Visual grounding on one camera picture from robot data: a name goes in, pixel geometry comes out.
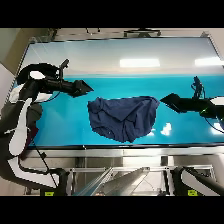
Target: dark blue cloth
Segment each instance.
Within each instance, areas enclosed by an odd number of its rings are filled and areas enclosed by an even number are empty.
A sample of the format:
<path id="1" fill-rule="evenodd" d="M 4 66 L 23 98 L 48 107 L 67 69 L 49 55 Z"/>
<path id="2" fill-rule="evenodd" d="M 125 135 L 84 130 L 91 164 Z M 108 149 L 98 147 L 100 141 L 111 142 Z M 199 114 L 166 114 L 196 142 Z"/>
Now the dark blue cloth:
<path id="1" fill-rule="evenodd" d="M 101 136 L 119 142 L 133 142 L 151 132 L 158 106 L 159 101 L 150 96 L 112 100 L 96 98 L 88 102 L 90 125 Z"/>

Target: yellow-green label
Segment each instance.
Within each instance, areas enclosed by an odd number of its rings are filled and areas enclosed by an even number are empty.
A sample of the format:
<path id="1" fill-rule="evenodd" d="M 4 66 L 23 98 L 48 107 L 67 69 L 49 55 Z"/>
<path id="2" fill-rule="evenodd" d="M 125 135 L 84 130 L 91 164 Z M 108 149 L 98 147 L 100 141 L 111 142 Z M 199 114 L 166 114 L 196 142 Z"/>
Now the yellow-green label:
<path id="1" fill-rule="evenodd" d="M 54 192 L 45 192 L 45 196 L 54 196 Z"/>
<path id="2" fill-rule="evenodd" d="M 198 196 L 198 192 L 195 190 L 188 190 L 188 196 Z"/>

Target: crumpled cloth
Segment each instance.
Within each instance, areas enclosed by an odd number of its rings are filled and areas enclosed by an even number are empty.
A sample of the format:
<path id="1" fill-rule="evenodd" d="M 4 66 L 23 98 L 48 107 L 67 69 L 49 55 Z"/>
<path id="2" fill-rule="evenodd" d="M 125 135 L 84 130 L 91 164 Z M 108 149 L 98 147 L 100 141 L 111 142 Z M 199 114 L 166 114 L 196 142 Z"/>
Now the crumpled cloth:
<path id="1" fill-rule="evenodd" d="M 158 106 L 159 101 L 150 96 L 112 100 L 96 98 L 87 105 L 92 130 L 122 143 L 132 143 L 151 132 Z"/>

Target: floor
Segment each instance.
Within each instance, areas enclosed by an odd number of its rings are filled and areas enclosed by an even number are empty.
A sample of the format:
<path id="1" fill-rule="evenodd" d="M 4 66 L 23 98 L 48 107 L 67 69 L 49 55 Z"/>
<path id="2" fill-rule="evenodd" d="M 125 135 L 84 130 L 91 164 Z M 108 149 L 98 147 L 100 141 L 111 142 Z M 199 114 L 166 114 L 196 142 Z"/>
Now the floor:
<path id="1" fill-rule="evenodd" d="M 102 28 L 101 32 L 120 32 L 123 30 L 127 30 L 127 28 Z M 86 33 L 84 28 L 77 29 L 61 29 L 59 30 L 59 35 L 68 35 L 71 33 Z M 90 28 L 89 32 L 97 32 L 97 29 Z M 206 165 L 212 164 L 214 166 L 215 175 L 217 181 L 224 185 L 224 179 L 222 178 L 222 170 L 223 170 L 223 161 L 224 159 L 220 159 L 220 156 L 175 156 L 169 157 L 168 165 Z M 57 159 L 46 159 L 49 167 L 75 167 L 76 161 L 75 159 L 67 159 L 67 158 L 57 158 Z M 136 166 L 141 164 L 141 166 L 159 166 L 161 162 L 160 157 L 147 157 L 147 158 L 91 158 L 87 160 L 87 167 L 99 167 L 100 166 Z M 44 164 L 40 159 L 27 159 L 22 162 L 22 165 L 25 167 L 33 167 L 33 168 L 43 168 Z M 24 187 L 21 187 L 17 184 L 11 183 L 9 181 L 3 180 L 0 178 L 0 195 L 7 196 L 22 196 L 24 194 Z"/>

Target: blue table surface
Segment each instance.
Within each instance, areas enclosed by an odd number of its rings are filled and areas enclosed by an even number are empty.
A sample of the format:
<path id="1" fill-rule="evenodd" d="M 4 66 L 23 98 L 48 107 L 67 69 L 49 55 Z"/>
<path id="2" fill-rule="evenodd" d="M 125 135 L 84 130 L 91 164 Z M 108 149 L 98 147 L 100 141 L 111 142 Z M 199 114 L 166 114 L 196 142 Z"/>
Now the blue table surface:
<path id="1" fill-rule="evenodd" d="M 200 76 L 206 97 L 224 95 L 224 76 Z M 55 100 L 43 103 L 43 115 L 37 122 L 39 132 L 37 146 L 64 145 L 117 145 L 120 142 L 107 139 L 93 132 L 90 127 L 87 102 L 97 97 L 104 99 L 134 96 L 153 96 L 158 100 L 170 93 L 180 97 L 193 96 L 193 76 L 151 76 L 142 78 L 65 78 L 68 81 L 83 79 L 94 92 L 72 98 L 61 93 Z M 157 109 L 152 133 L 136 139 L 133 144 L 186 144 L 224 142 L 224 136 L 214 133 L 205 119 L 196 112 L 178 114 L 162 102 Z"/>

